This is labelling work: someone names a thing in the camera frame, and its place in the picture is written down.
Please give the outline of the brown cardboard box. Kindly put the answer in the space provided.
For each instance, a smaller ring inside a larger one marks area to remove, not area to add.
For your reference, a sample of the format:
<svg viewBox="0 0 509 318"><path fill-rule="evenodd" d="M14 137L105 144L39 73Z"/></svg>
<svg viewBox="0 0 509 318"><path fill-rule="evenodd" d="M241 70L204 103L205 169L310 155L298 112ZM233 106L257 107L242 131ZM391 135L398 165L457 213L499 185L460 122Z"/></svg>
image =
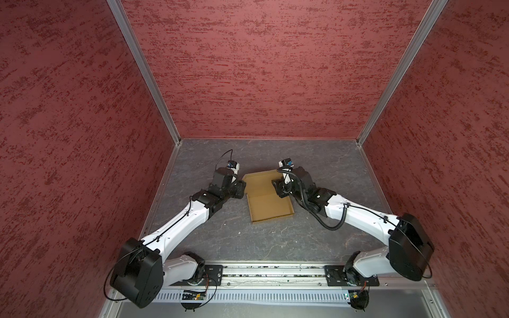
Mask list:
<svg viewBox="0 0 509 318"><path fill-rule="evenodd" d="M243 181L246 183L245 195L253 224L294 215L290 198L281 198L272 184L273 180L279 180L281 177L282 174L276 170L255 172L243 176Z"/></svg>

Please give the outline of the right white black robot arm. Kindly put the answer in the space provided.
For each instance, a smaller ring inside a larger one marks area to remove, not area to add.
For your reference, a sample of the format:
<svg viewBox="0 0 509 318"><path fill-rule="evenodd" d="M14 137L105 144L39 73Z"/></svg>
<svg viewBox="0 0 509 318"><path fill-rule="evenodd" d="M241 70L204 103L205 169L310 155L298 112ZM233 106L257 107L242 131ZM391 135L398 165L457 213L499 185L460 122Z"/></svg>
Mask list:
<svg viewBox="0 0 509 318"><path fill-rule="evenodd" d="M306 188L303 182L289 176L273 180L272 184L278 196L292 196L322 227L336 231L351 225L383 244L379 249L357 251L349 257L339 275L346 284L370 284L385 274L397 274L415 282L432 277L429 261L434 246L413 215L398 217L374 211L330 189Z"/></svg>

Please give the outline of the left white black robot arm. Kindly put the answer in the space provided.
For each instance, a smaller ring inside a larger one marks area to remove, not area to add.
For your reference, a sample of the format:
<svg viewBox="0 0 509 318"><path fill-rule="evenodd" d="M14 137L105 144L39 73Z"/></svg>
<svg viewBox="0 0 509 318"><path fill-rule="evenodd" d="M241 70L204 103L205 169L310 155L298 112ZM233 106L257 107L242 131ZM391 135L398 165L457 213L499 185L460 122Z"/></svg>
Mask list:
<svg viewBox="0 0 509 318"><path fill-rule="evenodd" d="M147 307L163 287L178 282L197 286L205 280L205 260L184 253L168 260L172 251L197 227L204 224L223 204L244 196L246 183L236 180L218 193L201 190L189 197L185 208L165 225L141 240L128 239L121 247L114 267L106 277L110 285L139 308Z"/></svg>

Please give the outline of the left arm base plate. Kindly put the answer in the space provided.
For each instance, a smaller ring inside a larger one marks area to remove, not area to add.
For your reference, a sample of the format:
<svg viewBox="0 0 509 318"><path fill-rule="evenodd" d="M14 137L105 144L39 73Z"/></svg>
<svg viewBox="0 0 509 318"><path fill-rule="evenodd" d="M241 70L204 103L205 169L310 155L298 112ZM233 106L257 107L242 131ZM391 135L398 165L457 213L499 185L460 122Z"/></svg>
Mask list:
<svg viewBox="0 0 509 318"><path fill-rule="evenodd" d="M185 286L206 286L207 284L221 286L223 270L223 265L205 264L193 278L184 281L183 284Z"/></svg>

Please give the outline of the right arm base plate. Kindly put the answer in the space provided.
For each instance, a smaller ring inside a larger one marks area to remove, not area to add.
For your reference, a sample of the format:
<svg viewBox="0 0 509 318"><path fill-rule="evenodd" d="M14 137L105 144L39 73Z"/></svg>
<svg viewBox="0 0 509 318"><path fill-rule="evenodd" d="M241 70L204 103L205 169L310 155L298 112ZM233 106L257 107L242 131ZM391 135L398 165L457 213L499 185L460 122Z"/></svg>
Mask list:
<svg viewBox="0 0 509 318"><path fill-rule="evenodd" d="M345 269L343 265L326 265L323 267L329 287L378 287L377 276L368 278L360 275L354 268Z"/></svg>

